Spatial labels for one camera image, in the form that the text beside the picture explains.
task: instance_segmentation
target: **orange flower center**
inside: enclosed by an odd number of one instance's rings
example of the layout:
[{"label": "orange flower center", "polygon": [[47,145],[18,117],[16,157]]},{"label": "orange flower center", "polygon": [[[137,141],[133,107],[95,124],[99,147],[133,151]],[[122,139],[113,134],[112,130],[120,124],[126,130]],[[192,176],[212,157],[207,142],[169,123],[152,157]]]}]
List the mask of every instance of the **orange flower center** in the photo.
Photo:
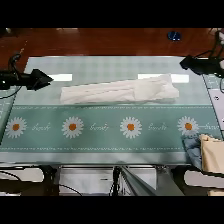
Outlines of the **orange flower center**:
[{"label": "orange flower center", "polygon": [[19,130],[19,124],[14,124],[14,125],[12,126],[12,129],[13,129],[13,131],[17,131],[17,130]]},{"label": "orange flower center", "polygon": [[76,124],[70,124],[70,125],[69,125],[69,129],[70,129],[71,131],[74,131],[74,130],[76,129]]},{"label": "orange flower center", "polygon": [[133,131],[135,129],[135,126],[133,124],[128,124],[128,130]]},{"label": "orange flower center", "polygon": [[190,123],[186,123],[186,124],[185,124],[185,128],[186,128],[187,130],[192,130],[192,124],[190,124]]}]

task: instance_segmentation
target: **white towel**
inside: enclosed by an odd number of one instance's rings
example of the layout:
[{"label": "white towel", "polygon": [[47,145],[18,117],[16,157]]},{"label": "white towel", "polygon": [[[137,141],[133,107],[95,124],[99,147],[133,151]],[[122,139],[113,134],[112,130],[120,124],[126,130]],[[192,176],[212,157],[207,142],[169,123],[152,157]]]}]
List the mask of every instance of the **white towel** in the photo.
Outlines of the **white towel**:
[{"label": "white towel", "polygon": [[179,97],[170,75],[63,87],[61,104],[99,102],[138,102]]}]

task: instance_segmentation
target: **white flower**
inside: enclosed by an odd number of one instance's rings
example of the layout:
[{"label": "white flower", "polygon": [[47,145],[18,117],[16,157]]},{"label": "white flower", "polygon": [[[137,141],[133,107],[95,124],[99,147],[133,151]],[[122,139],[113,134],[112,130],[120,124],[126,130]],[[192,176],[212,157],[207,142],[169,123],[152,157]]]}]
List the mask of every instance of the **white flower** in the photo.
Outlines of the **white flower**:
[{"label": "white flower", "polygon": [[123,131],[123,135],[126,136],[126,138],[135,138],[136,136],[139,136],[141,134],[142,125],[138,119],[135,119],[134,117],[126,117],[123,119],[120,125],[121,129],[120,131]]},{"label": "white flower", "polygon": [[62,131],[64,132],[63,135],[66,135],[66,138],[75,138],[82,134],[81,131],[83,130],[83,126],[82,120],[78,117],[69,117],[62,125]]},{"label": "white flower", "polygon": [[178,121],[177,127],[179,131],[182,131],[182,135],[193,136],[198,133],[199,127],[194,118],[182,117]]},{"label": "white flower", "polygon": [[14,119],[11,119],[10,122],[8,122],[6,126],[6,135],[8,135],[9,138],[17,138],[18,136],[23,134],[23,131],[26,130],[26,121],[22,118],[15,117]]}]

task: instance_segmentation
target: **table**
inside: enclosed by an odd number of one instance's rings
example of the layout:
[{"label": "table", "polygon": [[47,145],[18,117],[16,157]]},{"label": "table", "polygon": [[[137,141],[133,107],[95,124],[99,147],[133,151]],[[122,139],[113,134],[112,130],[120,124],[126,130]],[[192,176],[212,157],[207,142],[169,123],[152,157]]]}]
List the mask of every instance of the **table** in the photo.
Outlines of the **table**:
[{"label": "table", "polygon": [[[25,117],[27,122],[32,121],[32,125],[24,123],[26,134],[22,133],[18,138],[9,138],[9,134],[6,135],[5,132],[0,148],[0,161],[32,164],[189,163],[182,146],[181,132],[177,128],[178,120],[183,121],[185,116],[193,118],[199,127],[199,133],[213,134],[220,139],[222,134],[203,77],[190,70],[183,70],[179,65],[182,59],[170,56],[30,57],[26,73],[38,68],[48,75],[72,74],[72,81],[53,82],[51,86],[37,92],[27,91],[23,87],[14,102],[13,99],[4,101],[8,104],[6,109],[2,107],[3,127],[11,107],[9,121]],[[180,79],[173,84],[180,92],[180,97],[175,101],[148,102],[144,105],[60,105],[61,87],[64,86],[137,79],[139,74],[167,73],[177,74],[179,78],[187,75],[189,78],[187,81]],[[82,134],[70,141],[59,134],[59,127],[61,128],[60,123],[66,117],[73,116],[81,117],[85,123],[84,128],[87,127],[88,131],[84,129],[87,135]],[[143,129],[147,130],[144,133],[142,131],[141,138],[129,141],[119,132],[119,122],[126,116],[138,117]],[[101,120],[104,122],[99,125],[99,130],[97,123]],[[108,132],[98,134],[106,129]]]}]

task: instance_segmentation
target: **brown floor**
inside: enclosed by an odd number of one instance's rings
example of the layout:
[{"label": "brown floor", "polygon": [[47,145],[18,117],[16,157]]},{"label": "brown floor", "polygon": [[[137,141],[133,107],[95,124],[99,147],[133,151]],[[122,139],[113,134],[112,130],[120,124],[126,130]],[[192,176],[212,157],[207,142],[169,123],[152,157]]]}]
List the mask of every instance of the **brown floor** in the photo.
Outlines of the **brown floor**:
[{"label": "brown floor", "polygon": [[[18,68],[23,71],[30,56],[63,55],[148,55],[185,56],[210,50],[214,43],[211,28],[21,28],[16,36],[0,38],[0,68],[9,57],[24,49]],[[179,31],[181,41],[167,38]]]}]

